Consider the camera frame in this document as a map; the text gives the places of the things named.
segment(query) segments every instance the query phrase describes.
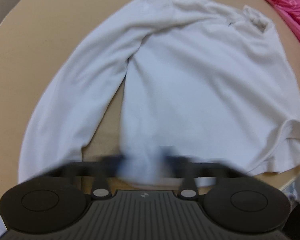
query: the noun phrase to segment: round table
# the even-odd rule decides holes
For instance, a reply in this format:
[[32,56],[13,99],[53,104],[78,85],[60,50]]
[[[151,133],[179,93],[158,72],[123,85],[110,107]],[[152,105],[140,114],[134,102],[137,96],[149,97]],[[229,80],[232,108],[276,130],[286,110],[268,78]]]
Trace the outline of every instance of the round table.
[[[44,89],[76,45],[98,24],[131,0],[21,0],[0,25],[0,197],[17,182],[20,146],[30,115]],[[215,0],[242,9],[245,4],[271,18],[300,88],[300,43],[263,0]],[[123,86],[112,100],[84,159],[116,152]],[[282,188],[300,166],[258,178]],[[84,182],[86,189],[89,182]],[[113,187],[129,188],[119,180]]]

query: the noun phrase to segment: round black disc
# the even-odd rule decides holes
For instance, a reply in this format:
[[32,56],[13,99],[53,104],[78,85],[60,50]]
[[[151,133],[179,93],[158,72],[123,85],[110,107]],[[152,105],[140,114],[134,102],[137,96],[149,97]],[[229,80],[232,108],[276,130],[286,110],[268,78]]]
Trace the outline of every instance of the round black disc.
[[224,179],[203,200],[217,224],[241,233],[265,233],[283,226],[290,202],[280,191],[252,178]]
[[7,228],[42,234],[74,223],[86,208],[83,192],[67,179],[39,177],[8,190],[0,199],[0,215]]

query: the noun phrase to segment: logo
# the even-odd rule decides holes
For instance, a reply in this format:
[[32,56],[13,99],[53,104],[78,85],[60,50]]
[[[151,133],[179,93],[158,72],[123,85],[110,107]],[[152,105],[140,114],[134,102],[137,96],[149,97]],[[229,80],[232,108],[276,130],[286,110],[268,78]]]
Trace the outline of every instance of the logo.
[[146,197],[149,197],[149,194],[144,192],[144,193],[140,194],[140,196],[146,198]]

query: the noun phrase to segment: white shirt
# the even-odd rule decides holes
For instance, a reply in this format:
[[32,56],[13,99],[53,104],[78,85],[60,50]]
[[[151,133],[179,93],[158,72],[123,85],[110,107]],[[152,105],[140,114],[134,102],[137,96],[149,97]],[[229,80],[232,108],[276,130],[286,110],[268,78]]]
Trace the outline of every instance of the white shirt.
[[300,164],[300,92],[275,26],[211,0],[133,0],[91,32],[28,124],[19,182],[80,161],[126,77],[120,176],[157,183],[161,147],[251,175]]

